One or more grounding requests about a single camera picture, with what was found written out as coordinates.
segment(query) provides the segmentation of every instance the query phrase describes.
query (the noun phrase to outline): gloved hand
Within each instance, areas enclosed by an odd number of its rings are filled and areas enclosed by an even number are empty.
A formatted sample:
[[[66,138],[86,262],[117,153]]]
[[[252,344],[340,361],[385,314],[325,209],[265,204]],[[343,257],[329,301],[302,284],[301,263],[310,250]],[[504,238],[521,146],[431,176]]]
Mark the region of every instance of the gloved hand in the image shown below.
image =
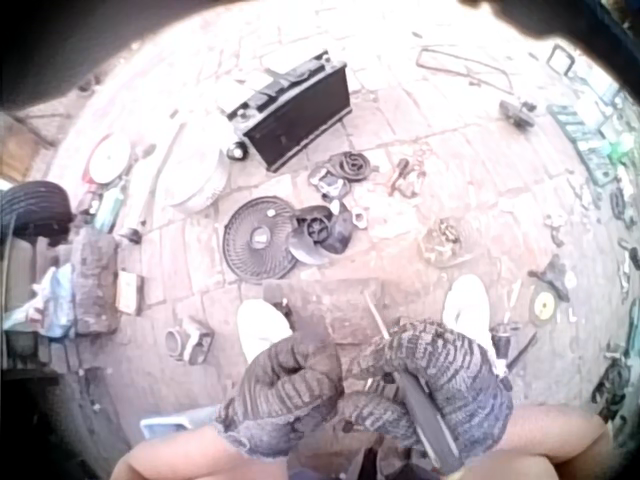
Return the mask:
[[[213,425],[251,457],[286,457],[335,415],[343,393],[335,345],[294,334],[251,362],[237,395],[220,406]]]
[[[428,386],[463,460],[494,447],[504,435],[513,402],[487,351],[439,323],[405,324],[390,336],[357,356],[345,376],[365,380],[396,371],[412,373]],[[400,401],[370,391],[350,393],[340,401],[338,417],[346,419],[349,428],[390,435],[403,447],[422,449]]]

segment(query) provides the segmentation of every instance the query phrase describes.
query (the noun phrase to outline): ground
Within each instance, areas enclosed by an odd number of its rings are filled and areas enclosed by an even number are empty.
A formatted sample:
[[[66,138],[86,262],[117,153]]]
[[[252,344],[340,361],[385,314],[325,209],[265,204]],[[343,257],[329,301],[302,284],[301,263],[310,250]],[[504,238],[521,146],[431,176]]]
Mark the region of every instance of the ground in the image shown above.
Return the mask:
[[[507,96],[496,89],[417,68],[418,48],[428,44],[453,45],[450,51],[506,69],[518,95],[538,104],[537,125],[522,132],[501,118],[497,105]],[[487,287],[493,322],[504,317],[511,287],[521,279],[512,317],[527,323],[535,284],[527,271],[542,269],[559,253],[577,286],[557,322],[538,328],[539,342],[513,378],[514,398],[586,402],[606,365],[607,341],[625,339],[629,302],[621,300],[622,251],[616,242],[633,238],[612,218],[608,201],[586,210],[571,189],[570,181],[583,183],[587,175],[545,110],[548,103],[573,99],[562,80],[536,59],[544,59],[548,49],[487,11],[418,0],[262,0],[212,8],[147,39],[109,77],[59,147],[48,178],[77,201],[88,155],[105,134],[117,130],[138,145],[154,141],[158,119],[176,106],[212,110],[217,80],[259,68],[263,59],[291,45],[322,46],[347,62],[353,113],[278,174],[266,173],[257,162],[234,163],[225,193],[205,211],[184,217],[156,205],[141,246],[120,251],[121,268],[144,277],[143,311],[123,316],[113,336],[82,343],[80,359],[85,366],[106,369],[129,440],[141,440],[138,422],[144,417],[221,402],[232,392],[245,367],[235,311],[243,299],[262,291],[239,281],[224,264],[222,229],[253,197],[276,194],[296,207],[318,203],[307,182],[309,169],[344,150],[363,152],[379,167],[347,200],[367,211],[369,228],[358,231],[348,251],[329,265],[298,265],[288,278],[330,283],[374,277],[392,292],[385,316],[439,318],[452,281],[475,273]],[[494,82],[504,80],[485,73]],[[207,140],[200,145],[204,151],[210,148]],[[425,157],[421,197],[388,197],[397,161],[425,145],[433,153]],[[544,215],[558,211],[570,218],[562,248],[554,246],[543,223]],[[479,254],[439,270],[421,257],[417,239],[434,220],[448,216],[474,226]],[[634,282],[631,298],[637,293]],[[164,350],[166,328],[186,314],[216,332],[201,366],[176,363]],[[369,325],[372,320],[357,321]]]

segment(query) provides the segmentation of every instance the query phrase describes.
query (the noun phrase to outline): round fan grille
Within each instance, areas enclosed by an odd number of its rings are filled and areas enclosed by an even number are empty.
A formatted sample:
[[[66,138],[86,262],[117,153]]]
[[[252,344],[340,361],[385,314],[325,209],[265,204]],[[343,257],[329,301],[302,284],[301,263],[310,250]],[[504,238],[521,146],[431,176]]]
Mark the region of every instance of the round fan grille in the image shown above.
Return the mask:
[[[296,264],[287,235],[296,227],[295,210],[278,197],[259,197],[236,210],[224,229],[222,253],[240,279],[260,283],[281,278]]]

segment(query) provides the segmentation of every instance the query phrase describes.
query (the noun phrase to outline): screwdriver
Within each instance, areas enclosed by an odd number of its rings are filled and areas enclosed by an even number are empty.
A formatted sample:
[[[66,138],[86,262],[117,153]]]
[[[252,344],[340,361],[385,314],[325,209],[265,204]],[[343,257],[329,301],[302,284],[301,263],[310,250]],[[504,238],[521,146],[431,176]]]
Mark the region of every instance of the screwdriver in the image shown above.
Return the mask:
[[[367,292],[364,292],[364,298],[382,337],[389,339],[387,327]],[[420,442],[433,465],[447,476],[447,480],[460,478],[464,466],[460,452],[431,395],[425,390],[426,387],[423,387],[415,375],[408,372],[393,372],[393,379],[403,394],[404,403],[415,424]]]

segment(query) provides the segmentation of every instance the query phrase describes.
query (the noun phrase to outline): work glove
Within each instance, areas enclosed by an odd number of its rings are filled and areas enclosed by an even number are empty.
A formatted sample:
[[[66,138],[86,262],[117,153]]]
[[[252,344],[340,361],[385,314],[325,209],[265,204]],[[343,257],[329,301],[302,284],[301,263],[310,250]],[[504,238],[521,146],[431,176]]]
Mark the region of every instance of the work glove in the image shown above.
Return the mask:
[[[335,415],[343,393],[335,345],[294,334],[251,362],[238,393],[219,407],[213,425],[250,457],[286,457]]]
[[[383,376],[388,383],[390,374],[399,371],[427,386],[463,460],[490,450],[504,435],[513,411],[511,395],[494,374],[487,351],[475,341],[439,323],[408,323],[355,357],[345,377]],[[379,390],[349,393],[341,400],[343,431],[378,432],[395,437],[400,446],[423,449],[404,404]]]

